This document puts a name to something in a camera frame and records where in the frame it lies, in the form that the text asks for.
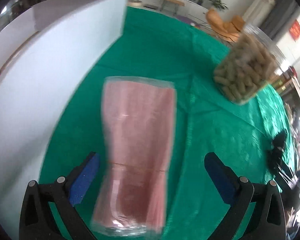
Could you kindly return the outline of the pink cloths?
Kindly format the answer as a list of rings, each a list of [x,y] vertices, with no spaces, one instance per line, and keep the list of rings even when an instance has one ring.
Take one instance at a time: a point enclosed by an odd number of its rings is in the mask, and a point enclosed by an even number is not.
[[[91,220],[93,231],[107,236],[161,234],[176,100],[168,81],[106,79],[101,115],[108,163]]]

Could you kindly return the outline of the black beaded scrunchie bundle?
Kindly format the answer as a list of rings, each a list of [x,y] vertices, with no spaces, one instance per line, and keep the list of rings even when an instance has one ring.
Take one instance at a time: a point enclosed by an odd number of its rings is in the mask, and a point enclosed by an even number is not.
[[[267,165],[270,173],[276,176],[279,171],[287,172],[288,162],[284,159],[286,150],[287,130],[277,133],[271,141],[271,149],[267,151]]]

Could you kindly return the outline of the green tablecloth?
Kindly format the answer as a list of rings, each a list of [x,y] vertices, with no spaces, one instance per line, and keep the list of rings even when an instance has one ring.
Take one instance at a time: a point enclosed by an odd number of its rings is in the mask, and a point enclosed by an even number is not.
[[[66,176],[90,153],[100,171],[76,209],[90,223],[106,167],[101,96],[108,76],[140,76],[174,83],[177,114],[168,174],[162,239],[207,239],[228,210],[204,167],[215,152],[238,176],[271,180],[266,151],[288,128],[279,94],[267,86],[245,105],[227,100],[213,81],[228,48],[201,30],[156,12],[128,8],[123,35],[91,69],[68,103],[50,141],[39,181]]]

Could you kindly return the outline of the wooden railing furniture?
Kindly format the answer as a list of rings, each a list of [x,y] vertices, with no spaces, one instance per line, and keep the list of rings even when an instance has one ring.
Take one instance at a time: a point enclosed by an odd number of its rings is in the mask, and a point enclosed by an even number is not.
[[[280,76],[275,77],[271,85],[290,108],[300,109],[300,84],[293,66],[289,66]]]

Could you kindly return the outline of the clear jar of snacks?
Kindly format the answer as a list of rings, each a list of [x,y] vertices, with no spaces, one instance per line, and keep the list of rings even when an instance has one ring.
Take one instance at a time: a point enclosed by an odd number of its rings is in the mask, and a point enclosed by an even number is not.
[[[213,80],[228,100],[243,105],[278,76],[285,60],[272,39],[260,28],[246,24],[238,41],[215,68]]]

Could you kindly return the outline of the white cardboard box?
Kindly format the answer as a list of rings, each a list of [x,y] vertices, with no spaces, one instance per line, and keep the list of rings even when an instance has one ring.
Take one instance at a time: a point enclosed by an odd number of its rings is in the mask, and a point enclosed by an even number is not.
[[[72,95],[123,32],[127,0],[47,0],[0,33],[0,225],[11,239]]]

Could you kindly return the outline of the orange butterfly chair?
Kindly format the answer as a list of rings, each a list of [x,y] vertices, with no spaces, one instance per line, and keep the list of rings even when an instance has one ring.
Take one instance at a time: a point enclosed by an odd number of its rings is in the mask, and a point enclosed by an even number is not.
[[[245,21],[241,16],[235,15],[230,21],[226,22],[222,20],[215,9],[208,10],[205,16],[207,23],[218,37],[231,43],[238,41],[240,33],[245,25]]]

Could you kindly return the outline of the white standing air conditioner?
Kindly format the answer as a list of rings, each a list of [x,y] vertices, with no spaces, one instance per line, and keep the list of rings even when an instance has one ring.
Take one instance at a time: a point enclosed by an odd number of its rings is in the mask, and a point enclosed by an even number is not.
[[[259,27],[275,5],[275,0],[254,0],[242,16],[245,23]]]

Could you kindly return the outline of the purple floor mat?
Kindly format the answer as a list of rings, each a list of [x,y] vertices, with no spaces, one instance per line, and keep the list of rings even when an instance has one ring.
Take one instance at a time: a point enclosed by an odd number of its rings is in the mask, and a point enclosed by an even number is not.
[[[178,20],[180,20],[181,22],[184,22],[186,24],[189,24],[189,25],[197,25],[197,22],[195,22],[194,20],[186,17],[186,16],[181,16],[181,15],[177,15],[176,18]]]

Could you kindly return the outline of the green potted plant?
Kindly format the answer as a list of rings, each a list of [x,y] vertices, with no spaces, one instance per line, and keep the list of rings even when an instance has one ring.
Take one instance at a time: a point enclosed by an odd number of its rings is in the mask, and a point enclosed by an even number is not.
[[[209,0],[211,3],[211,7],[215,8],[216,10],[219,11],[225,11],[228,10],[227,5],[222,2],[222,0]]]

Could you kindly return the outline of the oval wooden floor board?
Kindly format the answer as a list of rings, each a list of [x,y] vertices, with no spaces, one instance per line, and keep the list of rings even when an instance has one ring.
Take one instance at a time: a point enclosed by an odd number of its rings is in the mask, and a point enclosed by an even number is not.
[[[141,0],[128,0],[127,5],[129,7],[136,7],[136,8],[143,7],[143,3]]]

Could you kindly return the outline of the red wall hanging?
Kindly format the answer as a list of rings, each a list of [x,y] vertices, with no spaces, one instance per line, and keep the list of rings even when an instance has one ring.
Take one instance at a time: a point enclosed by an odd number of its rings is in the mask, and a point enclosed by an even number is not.
[[[300,23],[295,20],[292,26],[289,28],[289,33],[294,41],[297,41],[300,37]]]

